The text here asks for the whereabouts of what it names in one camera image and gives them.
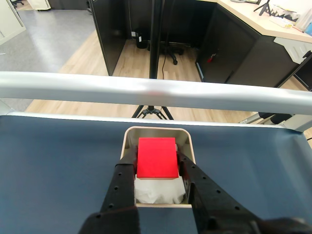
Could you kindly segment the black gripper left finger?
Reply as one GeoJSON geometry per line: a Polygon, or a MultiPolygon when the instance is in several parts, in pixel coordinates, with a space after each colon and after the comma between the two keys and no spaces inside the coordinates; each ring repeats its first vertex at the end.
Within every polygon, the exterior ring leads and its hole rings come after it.
{"type": "Polygon", "coordinates": [[[137,146],[116,164],[101,209],[83,223],[80,234],[138,234],[139,213],[135,199],[137,146]]]}

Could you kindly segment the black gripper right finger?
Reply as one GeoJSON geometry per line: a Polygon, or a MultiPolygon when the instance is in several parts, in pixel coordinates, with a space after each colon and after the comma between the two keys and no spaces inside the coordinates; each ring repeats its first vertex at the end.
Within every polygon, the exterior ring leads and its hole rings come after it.
{"type": "Polygon", "coordinates": [[[295,218],[261,219],[218,186],[192,160],[177,152],[178,172],[200,234],[310,234],[295,218]]]}

